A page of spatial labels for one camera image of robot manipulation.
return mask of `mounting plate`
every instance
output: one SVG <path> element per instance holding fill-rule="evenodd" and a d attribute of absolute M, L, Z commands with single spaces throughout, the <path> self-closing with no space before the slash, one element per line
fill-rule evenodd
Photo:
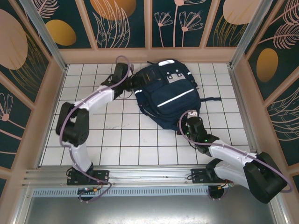
<path fill-rule="evenodd" d="M 225 179 L 217 178 L 211 181 L 210 177 L 206 174 L 206 169 L 191 169 L 191 174 L 193 176 L 192 183 L 225 183 Z"/>
<path fill-rule="evenodd" d="M 94 175 L 95 178 L 101 181 L 108 181 L 109 180 L 109 171 L 108 170 L 95 170 Z M 76 171 L 69 171 L 66 185 L 69 186 L 80 186 L 80 185 L 98 185 L 98 183 L 94 180 L 89 180 L 88 178 L 82 178 L 82 175 L 78 176 Z"/>

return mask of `white tiled floor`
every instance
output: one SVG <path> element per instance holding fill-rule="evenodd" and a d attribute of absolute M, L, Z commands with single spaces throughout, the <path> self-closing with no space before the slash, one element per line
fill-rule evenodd
<path fill-rule="evenodd" d="M 136 73 L 147 63 L 135 63 Z M 220 97 L 222 101 L 201 104 L 200 117 L 209 133 L 249 152 L 234 89 L 226 64 L 186 63 L 197 82 L 201 98 Z M 94 91 L 115 64 L 71 64 L 58 102 L 42 165 L 71 165 L 69 152 L 60 147 L 55 133 L 61 105 L 73 103 Z M 174 131 L 163 130 L 149 117 L 140 114 L 134 95 L 125 92 L 90 118 L 86 142 L 94 165 L 173 165 L 207 164 L 211 158 L 201 154 Z"/>

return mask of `metal grate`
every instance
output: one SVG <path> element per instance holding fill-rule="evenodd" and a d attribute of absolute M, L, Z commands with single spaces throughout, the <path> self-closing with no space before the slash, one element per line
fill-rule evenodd
<path fill-rule="evenodd" d="M 174 195 L 206 195 L 208 186 L 188 187 L 140 187 L 140 188 L 112 188 L 103 196 L 174 196 Z M 97 192 L 88 192 L 84 196 L 96 196 Z M 33 197 L 77 197 L 78 188 L 74 189 L 35 189 Z"/>

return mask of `backpack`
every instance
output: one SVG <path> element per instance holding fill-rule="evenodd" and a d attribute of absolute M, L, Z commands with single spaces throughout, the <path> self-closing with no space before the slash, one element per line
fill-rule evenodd
<path fill-rule="evenodd" d="M 163 129 L 178 131 L 179 118 L 187 110 L 199 114 L 197 84 L 183 63 L 174 59 L 155 63 L 141 69 L 136 77 L 142 82 L 141 87 L 134 89 L 141 112 Z"/>

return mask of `backpack strap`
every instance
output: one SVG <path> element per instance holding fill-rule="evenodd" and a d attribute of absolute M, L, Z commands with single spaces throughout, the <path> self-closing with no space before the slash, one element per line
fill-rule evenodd
<path fill-rule="evenodd" d="M 201 102 L 206 102 L 206 101 L 210 101 L 210 100 L 221 101 L 221 97 L 207 97 L 207 98 L 202 98 L 200 100 L 201 100 Z"/>

